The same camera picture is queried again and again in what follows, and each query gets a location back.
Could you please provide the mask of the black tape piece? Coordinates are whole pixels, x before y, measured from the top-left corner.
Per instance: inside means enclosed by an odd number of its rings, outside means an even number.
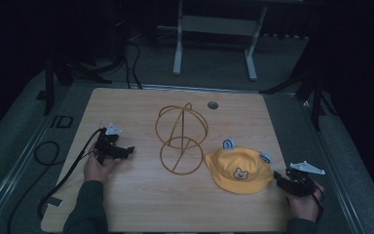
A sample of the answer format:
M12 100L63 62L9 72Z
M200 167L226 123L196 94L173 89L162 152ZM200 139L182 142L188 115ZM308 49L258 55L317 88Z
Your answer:
M58 199L56 197L50 197L47 201L48 205L54 206L54 207L60 207L62 205L63 201L61 199Z

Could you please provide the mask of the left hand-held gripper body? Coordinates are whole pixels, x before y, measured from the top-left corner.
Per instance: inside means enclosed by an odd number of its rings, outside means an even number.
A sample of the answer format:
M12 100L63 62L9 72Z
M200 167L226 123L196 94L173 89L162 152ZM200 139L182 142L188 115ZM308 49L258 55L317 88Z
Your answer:
M100 164L103 164L107 156L117 159L120 155L127 154L125 150L126 148L116 145L120 133L121 130L112 123L110 123L106 128L103 128L99 133L94 148L98 152L97 161Z

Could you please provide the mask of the black tripod stand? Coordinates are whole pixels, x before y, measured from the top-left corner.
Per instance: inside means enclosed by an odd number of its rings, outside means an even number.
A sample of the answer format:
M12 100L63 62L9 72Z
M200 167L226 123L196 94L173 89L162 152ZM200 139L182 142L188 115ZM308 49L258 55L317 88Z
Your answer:
M70 86L75 69L87 79L111 84L101 74L124 61L128 40L128 24L124 20L101 20L99 24L84 20L66 20L47 36L45 44L45 111L55 105L55 76Z
M296 83L300 83L295 97L298 101L307 101L313 97L311 122L317 131L320 130L319 115L322 100L323 79L329 65L326 33L317 29L309 39L300 58L293 67L289 78L260 94L272 95Z

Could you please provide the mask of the yellow bear hat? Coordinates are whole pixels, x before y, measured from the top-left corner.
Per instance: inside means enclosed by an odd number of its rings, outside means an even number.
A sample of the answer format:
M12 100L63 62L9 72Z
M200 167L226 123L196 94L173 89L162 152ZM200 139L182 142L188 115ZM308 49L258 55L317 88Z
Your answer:
M225 139L222 147L208 153L205 160L214 182L232 193L261 192L274 178L269 155L236 145L232 139Z

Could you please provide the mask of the golden wire hat stand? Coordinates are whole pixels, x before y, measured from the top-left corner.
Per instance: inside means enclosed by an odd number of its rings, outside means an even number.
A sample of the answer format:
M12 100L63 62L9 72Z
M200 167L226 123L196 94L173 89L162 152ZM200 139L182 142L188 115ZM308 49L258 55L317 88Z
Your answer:
M191 102L163 107L155 122L155 133L162 144L159 152L162 166L178 176L197 171L205 159L202 143L208 132L206 118L193 109Z

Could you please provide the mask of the person's left hand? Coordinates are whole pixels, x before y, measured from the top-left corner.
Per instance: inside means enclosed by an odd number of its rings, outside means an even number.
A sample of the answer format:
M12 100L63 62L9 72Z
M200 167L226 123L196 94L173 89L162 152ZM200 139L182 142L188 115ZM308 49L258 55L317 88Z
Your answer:
M97 161L98 152L94 148L94 145L91 146L88 153L88 160L84 167L84 180L85 181L100 181L104 183L113 170L121 163L120 159L113 159L107 164L100 164Z

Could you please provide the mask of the person's right hand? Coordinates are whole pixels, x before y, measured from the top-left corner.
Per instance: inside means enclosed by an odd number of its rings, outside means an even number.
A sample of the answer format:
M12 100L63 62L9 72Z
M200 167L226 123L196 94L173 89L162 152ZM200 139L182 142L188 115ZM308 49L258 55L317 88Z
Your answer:
M290 213L293 218L303 218L313 222L319 222L323 214L323 192L324 188L315 183L316 189L312 195L298 197L291 194L286 195Z

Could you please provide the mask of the white metal table frame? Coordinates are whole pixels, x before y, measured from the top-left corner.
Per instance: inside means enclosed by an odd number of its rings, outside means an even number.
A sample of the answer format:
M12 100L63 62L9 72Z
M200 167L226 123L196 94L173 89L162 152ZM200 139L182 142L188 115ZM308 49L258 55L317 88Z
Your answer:
M267 7L262 7L257 20L250 19L223 19L213 17L201 17L185 15L183 13L183 0L178 0L177 28L176 28L176 48L172 73L181 73L183 44L183 32L200 32L210 34L228 34L236 36L248 36L251 38L250 45L243 51L246 63L248 78L256 81L258 76L253 61L253 54L257 44L264 18L267 14Z

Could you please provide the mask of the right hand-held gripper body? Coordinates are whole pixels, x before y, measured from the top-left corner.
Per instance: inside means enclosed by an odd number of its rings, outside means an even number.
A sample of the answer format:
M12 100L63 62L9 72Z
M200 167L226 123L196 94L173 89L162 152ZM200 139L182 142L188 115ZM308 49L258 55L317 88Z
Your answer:
M315 192L315 183L310 179L309 174L325 175L325 170L308 163L291 163L289 169L285 171L289 182L285 191L291 195L305 197Z

